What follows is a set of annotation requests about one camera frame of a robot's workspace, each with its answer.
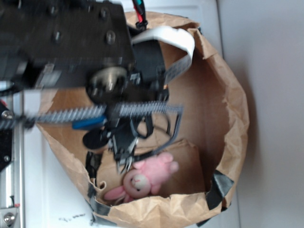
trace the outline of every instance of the pink stuffed animal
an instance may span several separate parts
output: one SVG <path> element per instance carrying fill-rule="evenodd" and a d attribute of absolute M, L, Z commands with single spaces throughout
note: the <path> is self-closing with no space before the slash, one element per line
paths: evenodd
<path fill-rule="evenodd" d="M 172 154 L 163 152 L 158 156 L 133 164 L 135 169 L 129 171 L 124 179 L 123 186 L 108 191 L 105 200 L 124 200 L 124 203 L 143 198 L 149 193 L 155 195 L 162 184 L 179 169 L 178 163 L 173 161 Z"/>

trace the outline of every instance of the plush toy face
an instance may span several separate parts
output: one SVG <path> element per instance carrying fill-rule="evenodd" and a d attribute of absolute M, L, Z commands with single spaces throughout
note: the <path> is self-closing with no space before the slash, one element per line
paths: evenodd
<path fill-rule="evenodd" d="M 125 191 L 132 198 L 143 198 L 150 193 L 151 184 L 139 170 L 129 171 L 123 181 Z"/>

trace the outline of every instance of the red wire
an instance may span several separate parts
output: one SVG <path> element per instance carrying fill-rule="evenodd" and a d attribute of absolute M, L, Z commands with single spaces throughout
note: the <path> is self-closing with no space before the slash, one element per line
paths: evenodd
<path fill-rule="evenodd" d="M 139 23 L 142 23 L 142 21 L 143 21 L 143 17 L 142 17 L 142 15 L 141 15 L 141 14 L 138 12 L 138 10 L 137 10 L 136 6 L 134 6 L 134 9 L 135 9 L 135 11 L 136 11 L 136 14 L 137 14 L 137 17 L 138 17 Z"/>

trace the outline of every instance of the bunny ear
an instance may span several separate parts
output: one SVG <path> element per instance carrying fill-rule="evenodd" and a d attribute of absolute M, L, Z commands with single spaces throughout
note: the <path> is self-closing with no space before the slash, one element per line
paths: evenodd
<path fill-rule="evenodd" d="M 135 163 L 133 163 L 133 167 L 136 169 L 140 169 L 144 165 L 144 163 L 145 163 L 145 160 L 135 162 Z"/>
<path fill-rule="evenodd" d="M 125 198 L 124 198 L 124 203 L 130 203 L 130 202 L 132 202 L 134 199 L 130 196 L 130 195 L 128 195 L 128 194 L 126 194 L 126 196 L 125 196 Z"/>
<path fill-rule="evenodd" d="M 126 192 L 124 190 L 123 186 L 119 186 L 115 189 L 109 190 L 105 195 L 105 200 L 117 200 L 119 198 L 122 198 L 126 195 Z"/>
<path fill-rule="evenodd" d="M 160 155 L 158 155 L 158 158 L 164 163 L 169 163 L 173 161 L 173 155 L 169 152 L 161 153 Z"/>

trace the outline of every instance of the white wall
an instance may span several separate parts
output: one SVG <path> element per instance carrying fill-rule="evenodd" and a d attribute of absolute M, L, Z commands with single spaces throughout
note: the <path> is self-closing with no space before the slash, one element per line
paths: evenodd
<path fill-rule="evenodd" d="M 304 1 L 218 0 L 224 58 L 251 126 L 238 184 L 242 228 L 304 226 Z"/>

